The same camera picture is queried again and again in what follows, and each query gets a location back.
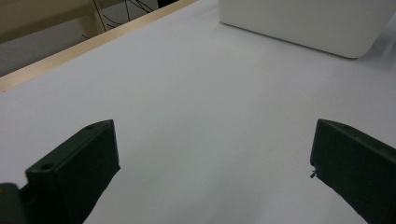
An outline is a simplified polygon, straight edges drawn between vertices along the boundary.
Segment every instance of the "wooden table edge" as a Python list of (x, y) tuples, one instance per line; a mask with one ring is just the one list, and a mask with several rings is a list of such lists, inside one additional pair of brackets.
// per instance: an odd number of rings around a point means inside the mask
[(113, 39), (128, 34), (133, 30), (139, 29), (153, 21), (156, 21), (164, 16), (176, 12), (182, 9), (183, 7), (186, 7), (196, 1), (198, 0), (179, 0), (167, 7), (163, 7), (158, 10), (155, 10), (143, 17), (125, 23), (122, 26), (119, 26), (111, 31), (95, 36), (69, 49), (65, 49), (61, 52), (49, 56), (48, 58), (45, 58), (36, 63), (32, 63), (15, 72), (0, 77), (0, 92), (8, 91), (11, 88), (18, 86), (25, 81), (38, 77), (39, 75), (44, 74), (63, 63), (66, 63), (74, 58), (77, 58), (79, 55), (83, 53), (86, 53), (92, 49), (100, 47)]

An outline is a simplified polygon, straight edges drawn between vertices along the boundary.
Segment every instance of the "white box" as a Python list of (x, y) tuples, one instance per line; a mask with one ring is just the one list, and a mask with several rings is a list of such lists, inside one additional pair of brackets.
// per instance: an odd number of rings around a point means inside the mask
[(348, 58), (374, 44), (396, 0), (219, 0), (224, 23)]

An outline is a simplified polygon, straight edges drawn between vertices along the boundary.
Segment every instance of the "gray floor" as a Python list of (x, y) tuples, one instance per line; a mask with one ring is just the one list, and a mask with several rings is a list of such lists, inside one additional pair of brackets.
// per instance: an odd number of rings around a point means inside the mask
[[(156, 1), (147, 0), (146, 4), (152, 9), (158, 8)], [(144, 10), (132, 4), (128, 6), (131, 20), (146, 14)], [(124, 4), (115, 5), (103, 11), (115, 22), (124, 23), (128, 21)], [(111, 21), (108, 21), (108, 24), (116, 25)], [(84, 40), (86, 38), (81, 35), (77, 23), (68, 21), (0, 44), (0, 77), (47, 58), (63, 49), (70, 48)]]

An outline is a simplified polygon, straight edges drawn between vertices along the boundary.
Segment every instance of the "white table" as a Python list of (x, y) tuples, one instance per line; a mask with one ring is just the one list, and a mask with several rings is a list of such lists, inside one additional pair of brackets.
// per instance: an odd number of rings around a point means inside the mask
[(219, 23), (201, 0), (0, 94), (0, 181), (114, 119), (121, 170), (85, 223), (361, 224), (311, 179), (317, 119), (396, 147), (396, 17), (347, 60)]

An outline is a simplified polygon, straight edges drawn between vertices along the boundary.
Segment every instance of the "white surface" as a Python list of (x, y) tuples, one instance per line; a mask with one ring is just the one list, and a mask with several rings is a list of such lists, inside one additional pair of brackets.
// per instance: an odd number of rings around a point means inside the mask
[(121, 170), (87, 224), (365, 223), (309, 156), (319, 118), (396, 147), (395, 19), (352, 61), (223, 25), (201, 0), (1, 93), (0, 181), (21, 187), (114, 119)]
[(221, 21), (359, 58), (396, 10), (394, 0), (219, 0)]

